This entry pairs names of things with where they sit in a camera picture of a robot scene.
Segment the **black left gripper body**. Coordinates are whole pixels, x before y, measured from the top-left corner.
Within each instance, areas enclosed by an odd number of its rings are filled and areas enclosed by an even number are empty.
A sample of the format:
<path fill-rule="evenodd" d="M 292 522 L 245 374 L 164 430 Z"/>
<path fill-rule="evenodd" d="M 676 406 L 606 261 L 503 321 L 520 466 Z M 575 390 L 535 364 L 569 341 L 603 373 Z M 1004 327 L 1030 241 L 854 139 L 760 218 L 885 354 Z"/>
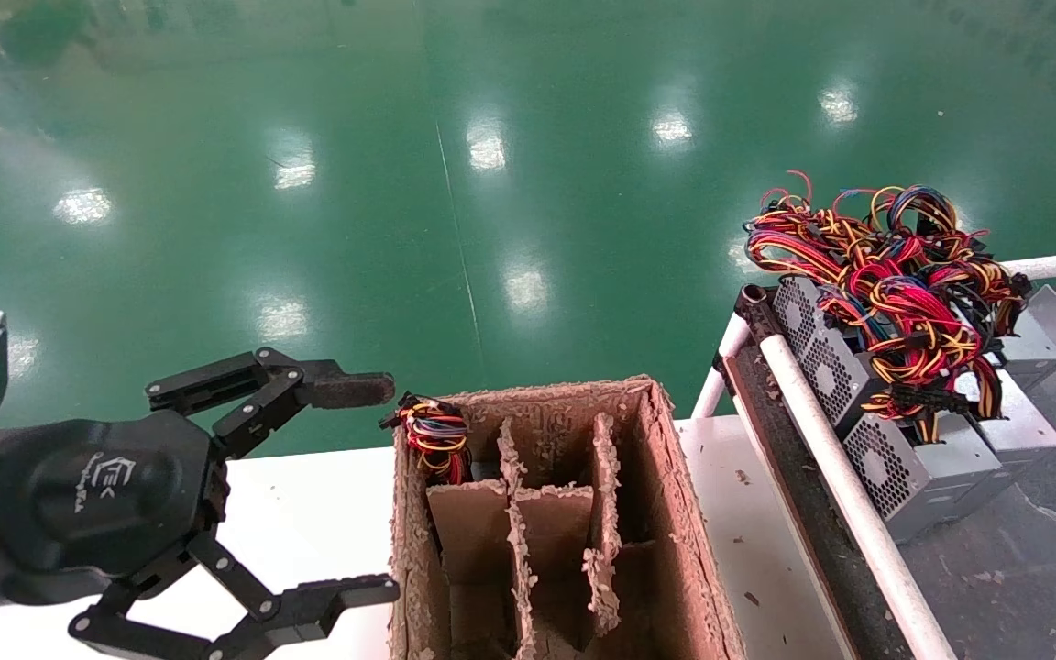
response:
<path fill-rule="evenodd" d="M 110 585 L 158 596 L 188 544 L 226 517 L 226 464 L 176 412 L 0 430 L 0 605 L 48 606 Z"/>

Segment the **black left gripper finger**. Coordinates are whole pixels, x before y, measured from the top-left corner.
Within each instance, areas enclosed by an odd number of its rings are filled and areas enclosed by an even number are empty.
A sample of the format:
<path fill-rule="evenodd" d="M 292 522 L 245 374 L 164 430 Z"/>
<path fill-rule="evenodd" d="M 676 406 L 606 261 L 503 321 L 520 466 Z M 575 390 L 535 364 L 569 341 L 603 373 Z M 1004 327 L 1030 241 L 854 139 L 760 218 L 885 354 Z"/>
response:
<path fill-rule="evenodd" d="M 211 427 L 219 454 L 243 458 L 305 408 L 341 410 L 392 400 L 389 372 L 347 373 L 334 359 L 297 360 L 261 347 L 152 381 L 144 390 L 151 411 L 189 417 L 234 402 Z"/>
<path fill-rule="evenodd" d="M 328 638 L 344 611 L 392 604 L 400 593 L 390 574 L 304 582 L 271 593 L 213 536 L 194 538 L 187 552 L 246 610 L 230 631 L 208 640 L 130 620 L 142 590 L 113 582 L 72 620 L 71 638 L 121 659 L 267 659 L 278 648 Z"/>

